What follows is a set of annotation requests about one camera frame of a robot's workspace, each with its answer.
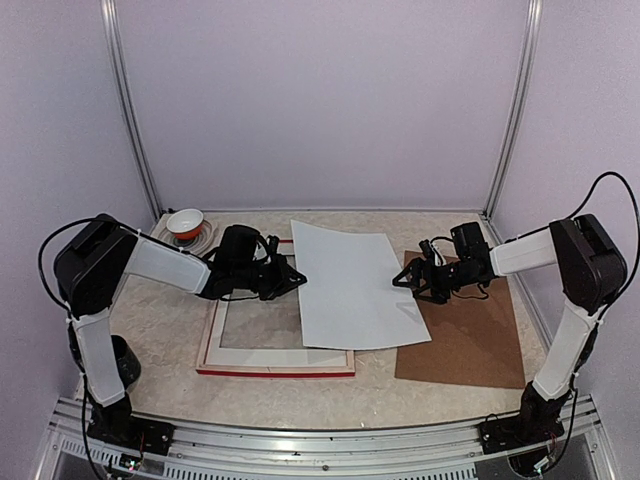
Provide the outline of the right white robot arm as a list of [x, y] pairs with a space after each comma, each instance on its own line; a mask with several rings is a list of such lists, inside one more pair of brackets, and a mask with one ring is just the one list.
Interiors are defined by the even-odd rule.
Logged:
[[416, 300], [443, 305], [463, 287], [486, 288], [497, 278], [557, 266], [565, 296], [562, 318], [532, 388], [545, 401], [564, 396], [599, 316], [627, 280], [626, 261], [604, 226], [595, 215], [584, 214], [553, 221], [496, 247], [489, 246], [477, 222], [452, 228], [450, 236], [455, 261], [438, 263], [432, 242], [423, 240], [422, 255], [412, 259], [392, 285], [410, 289]]

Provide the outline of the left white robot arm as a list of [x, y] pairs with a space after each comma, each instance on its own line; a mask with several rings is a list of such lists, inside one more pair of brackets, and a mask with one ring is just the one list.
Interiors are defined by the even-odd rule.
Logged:
[[214, 301], [228, 301], [236, 290], [270, 301], [307, 281], [280, 253], [278, 237], [264, 237], [245, 225], [226, 228], [220, 244], [198, 256], [107, 214], [78, 224], [81, 231], [54, 260], [54, 274], [88, 392], [99, 406], [108, 407], [99, 424], [121, 445], [140, 434], [137, 418], [114, 405], [127, 396], [110, 331], [114, 296], [124, 277], [145, 278]]

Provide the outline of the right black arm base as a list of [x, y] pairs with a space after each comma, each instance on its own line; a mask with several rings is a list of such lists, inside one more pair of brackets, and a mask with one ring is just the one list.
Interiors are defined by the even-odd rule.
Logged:
[[503, 452], [561, 437], [565, 430], [560, 413], [569, 396], [566, 392], [557, 399], [545, 400], [529, 382], [516, 415], [487, 417], [477, 426], [483, 453]]

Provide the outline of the cat and books photo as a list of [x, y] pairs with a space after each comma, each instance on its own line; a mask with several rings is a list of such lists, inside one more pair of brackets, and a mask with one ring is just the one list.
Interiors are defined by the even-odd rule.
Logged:
[[379, 350], [431, 340], [407, 289], [394, 287], [401, 265], [384, 233], [346, 233], [291, 222], [303, 345]]

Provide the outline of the wooden red picture frame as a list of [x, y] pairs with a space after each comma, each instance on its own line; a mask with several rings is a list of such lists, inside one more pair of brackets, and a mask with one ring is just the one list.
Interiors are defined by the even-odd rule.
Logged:
[[355, 355], [302, 345], [297, 290], [269, 301], [237, 290], [231, 301], [208, 307], [195, 369], [231, 377], [353, 377]]

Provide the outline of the white photo mat board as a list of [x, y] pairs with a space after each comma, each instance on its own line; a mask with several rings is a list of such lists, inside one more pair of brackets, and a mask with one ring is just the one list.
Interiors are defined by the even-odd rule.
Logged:
[[207, 371], [248, 371], [251, 373], [337, 373], [355, 372], [353, 351], [302, 349], [239, 349], [224, 348], [222, 334], [230, 303], [217, 302], [207, 321], [207, 335], [203, 336], [198, 369]]

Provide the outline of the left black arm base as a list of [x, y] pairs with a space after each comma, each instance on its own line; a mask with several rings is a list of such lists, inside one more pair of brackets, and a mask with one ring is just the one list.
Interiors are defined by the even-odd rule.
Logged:
[[175, 432], [173, 424], [135, 416], [128, 395], [109, 406], [99, 404], [92, 397], [89, 402], [92, 407], [90, 438], [139, 453], [168, 455]]

